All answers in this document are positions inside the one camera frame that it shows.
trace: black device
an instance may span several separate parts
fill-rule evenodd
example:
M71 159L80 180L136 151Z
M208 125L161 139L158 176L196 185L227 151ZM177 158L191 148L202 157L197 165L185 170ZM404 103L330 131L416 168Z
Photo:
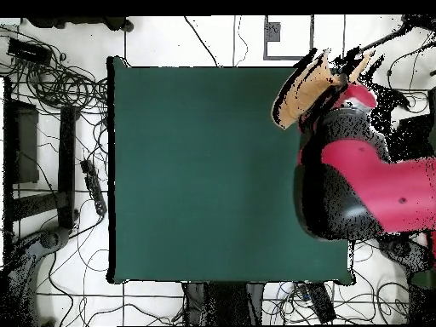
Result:
M95 166L91 163L89 159L80 162L82 171L86 174L85 184L86 188L94 200L95 211L97 215L103 216L107 212L106 201L103 198L103 192L101 191L99 177L95 172Z
M9 39L8 55L39 66L49 66L52 52L41 46Z
M33 104L18 100L10 101L9 139L18 155L14 164L14 184L36 183L39 180L37 165L29 158L37 159L37 124L39 113Z
M173 322L186 326L257 326L262 324L265 284L243 282L183 283L186 301Z
M305 284L307 292L313 303L313 311L317 315L321 324L336 319L335 309L333 303L329 298L327 289L324 284Z
M66 23L72 24L105 24L113 32L122 30L132 32L134 25L125 16L63 16L60 18L27 18L33 26L40 28L64 29Z

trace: floor tile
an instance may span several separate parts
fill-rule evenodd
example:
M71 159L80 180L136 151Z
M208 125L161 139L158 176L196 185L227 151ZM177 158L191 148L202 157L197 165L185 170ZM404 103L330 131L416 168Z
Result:
M280 41L268 42L268 56L304 56L310 51L310 15L269 15L280 23Z
M179 282L129 281L124 286L126 295L179 295L183 296Z
M37 308L40 318L56 318L56 327L67 314L62 327L117 327L123 324L122 297L82 297L73 296L72 304L65 295L37 295Z
M182 307L181 298L125 297L124 302L125 326L170 324L170 320Z
M219 66L232 65L233 16L187 16ZM183 16L130 16L127 60L132 66L215 66Z

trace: cable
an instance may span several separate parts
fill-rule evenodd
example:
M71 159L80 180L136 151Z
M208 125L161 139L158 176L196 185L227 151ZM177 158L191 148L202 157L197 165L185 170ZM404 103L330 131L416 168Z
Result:
M239 63L242 63L242 62L245 60L245 58L247 57L247 54L248 54L248 52L249 52L249 46L247 45L247 43L245 42L245 40L242 39L241 34L239 33L239 28L241 27L241 20L242 20L242 15L239 16L238 37L239 37L239 39L241 39L242 42L245 44L245 48L246 48L246 50L245 50L245 54L244 54L243 59L241 59L240 61L238 61L238 63L236 63L236 66L238 66Z
M381 297L380 297L380 292L382 291L382 289L383 289L384 287L389 286L389 285L395 285L395 286L397 286L397 287L402 288L402 289L405 290L407 293L409 293L409 290L408 290L407 288L405 288L402 284L399 284L398 282L386 282L385 284L382 284L382 285L377 289L377 292L376 292L377 306L378 306L378 310L379 310L379 312L380 312L381 318L382 318L382 320L383 320L383 322L384 322L385 324L389 324L389 323L388 323L388 321L387 321L387 320L385 319L385 317L384 317L384 314L385 314L385 313L382 311L382 303L380 302L380 299L381 299ZM402 307L404 306L404 303L401 302L401 301L399 301L399 304L401 304ZM401 313L401 312L399 312L398 310L395 310L395 311L397 311L399 314L401 314L401 315L404 316L405 318L408 318L407 310L405 310L404 313Z
M212 53L210 52L209 48L206 46L206 44L204 43L202 38L198 35L197 30L195 30L195 27L191 24L191 22L187 19L186 16L183 16L183 18L185 19L185 22L191 27L191 29L193 29L193 31L194 31L195 35L197 36L198 40L204 46L204 48L207 50L207 52L209 53L210 57L214 61L215 66L218 66L218 63L216 62L215 57L212 55Z
M52 272L53 272L53 268L55 267L55 263L56 263L56 253L57 253L57 252L54 253L53 263L51 264L51 268L50 268L50 270L49 270L49 281L50 281L51 285L52 285L55 289L57 289L60 293L62 293L62 294L64 294L64 295L68 296L68 297L70 298L71 302L72 302L72 304L70 305L70 308L69 308L68 311L66 312L64 318L63 318L63 319L60 321L60 323L59 323L59 327L62 327L62 325L64 324L64 321L66 320L66 317L67 317L68 314L71 312L72 307L74 306L74 300L73 300L73 298L72 298L71 295L67 294L64 290L62 290L62 289L60 289L58 286L56 286L55 283L53 282L53 280L51 279L51 274L52 274Z
M417 112L417 111L412 111L411 109L407 109L408 112L411 112L411 113L414 113L414 114L424 112L424 111L427 109L427 107L428 107L428 97L427 97L427 95L426 95L425 93L423 93L422 91L412 90L412 89L411 89L411 85L412 85L412 83L413 83L413 78L414 78L414 76L415 76L416 61L418 60L418 56L419 56L419 54L420 54L424 49L427 48L427 46L425 45L425 43L428 41L428 39L429 39L430 37L434 37L434 34L432 34L432 33L428 34L428 36L426 37L426 39L424 40L424 42L422 43L422 45L421 45L418 49L413 50L413 51L411 51L411 52L409 52L409 53L407 53L407 54L401 55L399 58L397 58L396 60L394 60L393 63L391 64L391 66L389 67L389 70L387 71L387 84L389 85L389 88L390 88L390 89L393 89L393 87L392 87L392 85L391 85L391 80L390 80L390 79L391 79L391 76L392 76L392 69L393 69L393 66L394 66L394 65L395 65L399 60L405 58L406 56L413 55L414 53L417 53L417 54L416 54L416 57L415 57L415 60L414 60L414 62L413 62L412 75L411 75L411 78L410 78L409 88L408 88L408 89L396 89L396 90L398 90L398 91L404 91L404 92L408 92L408 93L409 93L408 95L406 95L406 97L409 96L409 97L411 97L411 98L413 99L413 101L414 101L414 105L413 105L412 107L415 106L415 104L416 104L416 99L417 99L417 98L414 96L414 94L415 94L415 95L416 95L416 94L424 94L425 98L427 99L427 104L425 105L425 107L424 107L423 109L421 109L421 110L418 111L418 112Z

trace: black cable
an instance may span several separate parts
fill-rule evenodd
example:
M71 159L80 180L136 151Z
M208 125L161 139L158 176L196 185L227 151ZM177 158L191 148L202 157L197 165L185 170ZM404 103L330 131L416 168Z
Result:
M431 36L432 36L432 33L428 34L427 38L424 40L424 42L422 43L422 45L421 45L418 49L413 50L413 51L411 51L411 52L409 52L409 53L407 53L407 54L401 55L399 58L397 58L396 60L394 60L393 63L391 64L391 66L389 67L389 70L387 71L387 84L389 85L389 88L390 88L390 89L393 89L393 87L392 87L392 85L391 85L391 80L390 80L390 79L391 79L391 76L392 76L392 69L393 69L393 66L394 66L398 61L400 61L401 59L405 58L406 56L413 55L414 53L417 53L417 54L416 54L416 58L415 58L415 60L414 60L414 62L413 62L412 75L411 75L411 78L410 78L409 88L408 88L408 89L396 89L396 90L398 90L398 91L408 92L409 94L406 95L406 97L409 96L409 97L411 97L411 98L413 99L413 101L414 101L414 105L413 105L413 106L415 106L415 104L416 104L416 97L415 97L413 94L424 94L424 96L425 96L426 99L427 99L427 104L426 104L426 106L425 106L423 109L421 109L421 110L418 111L418 112L417 112L417 111L412 111L411 109L407 109L408 112L411 112L411 113L414 113L414 114L417 114L417 113L420 113L420 112L424 112L424 111L427 109L427 107L428 107L428 97L427 97L427 95L426 95L425 93L423 93L423 91L412 90L412 89L411 89L411 85L412 85L412 82L413 82L413 78L414 78L414 76L415 76L415 67L416 67L416 61L417 61L417 59L418 59L418 56L419 56L419 54L420 54L424 49L427 48L427 46L425 45L425 43L428 41L428 39L429 39Z
M247 45L247 43L245 42L245 40L242 39L241 34L240 34L240 32L239 32L239 29L240 29L240 27L241 27L241 20L242 20L242 15L239 16L238 37L239 37L239 39L241 39L242 42L245 44L245 54L244 54L243 59L241 59L240 61L238 61L238 63L236 63L236 66L238 66L239 63L242 63L242 62L245 60L245 58L247 57L247 54L248 54L248 52L249 52L249 46Z
M134 304L132 304L132 303L126 303L124 306L120 306L120 307L114 308L114 309L109 310L109 311L99 311L99 312L97 312L97 313L94 313L94 314L92 315L92 317L89 319L88 323L86 324L86 327L89 327L89 324L91 323L92 319L93 319L95 316L100 315L100 314L104 314L104 313L114 313L114 312L116 312L116 311L118 311L118 310L123 309L124 307L133 307L135 310L139 311L140 313L145 314L145 315L148 316L148 317L155 318L155 319L156 319L157 321L159 321L161 324L166 324L166 325L168 325L168 326L175 326L174 324L171 323L171 320L170 320L169 318L167 318L167 317L158 317L158 316L155 316L155 315L153 315L153 314L151 314L151 313L148 313L148 312L146 312L146 311L141 310L140 308L138 308L136 305L134 305Z
M191 24L191 22L187 19L186 16L183 16L183 18L185 19L185 22L191 27L191 29L193 29L195 35L197 36L198 40L200 41L200 43L204 46L204 48L207 50L207 52L209 53L210 57L212 58L212 60L215 63L215 66L218 66L218 63L216 62L215 57L212 55L212 53L210 52L209 48L206 46L206 44L204 43L203 39L198 35L197 30L195 29L195 27Z
M52 274L52 272L53 272L53 268L55 267L55 263L56 263L56 253L57 253L57 252L54 253L53 263L51 264L51 268L50 268L50 270L49 270L49 282L50 282L51 285L52 285L55 289L57 289L60 293L62 293L62 294L64 294L64 295L68 296L68 298L70 298L70 300L71 300L71 302L72 302L72 304L70 305L70 308L69 308L68 311L66 312L64 318L63 318L63 319L60 321L60 323L59 323L59 327L62 327L62 325L64 324L64 321L66 320L66 317L67 317L68 314L71 312L72 307L74 306L74 300L73 300L73 298L72 298L71 295L69 295L69 294L66 293L64 290L62 290L62 289L60 289L58 286L56 286L55 283L53 282L53 280L51 279L51 274Z
M402 289L405 290L407 293L409 293L409 290L408 290L407 288L405 288L402 284L399 284L398 282L386 282L385 284L382 284L382 285L377 289L377 292L376 292L377 306L378 306L378 310L379 310L379 312L380 312L381 318L382 318L382 320L383 320L383 322L384 322L385 324L389 324L389 323L388 323L388 321L387 321L387 320L385 319L385 317L384 317L384 314L385 314L385 313L382 311L382 303L380 302L380 299L381 299L381 297L380 297L380 292L382 291L382 289L383 289L384 287L389 286L389 285L395 285L395 286L397 286L397 287L402 288ZM389 305L388 305L388 307L389 307L390 311L391 311L391 310L395 310L394 308L390 307ZM398 310L395 310L395 311L397 311L399 314L401 314L401 315L405 316L406 318L408 318L408 315L407 315L407 314L404 315L403 313L399 312Z

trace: black stand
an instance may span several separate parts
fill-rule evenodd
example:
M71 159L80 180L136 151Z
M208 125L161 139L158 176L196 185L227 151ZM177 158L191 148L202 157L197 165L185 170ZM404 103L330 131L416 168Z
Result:
M13 114L14 106L6 101L6 114ZM35 232L14 244L10 231L4 233L5 265L0 273L0 323L2 326L39 326L37 319L36 282L37 272L43 258L63 248L72 232L74 221L78 217L74 209L75 186L75 144L77 114L74 107L62 107L60 110L60 147L58 169L58 192L42 196L30 196L11 199L12 178L5 175L4 228L12 230L13 222L57 209L59 226L53 229ZM14 166L16 150L14 139L14 120L5 118L4 125L4 168Z

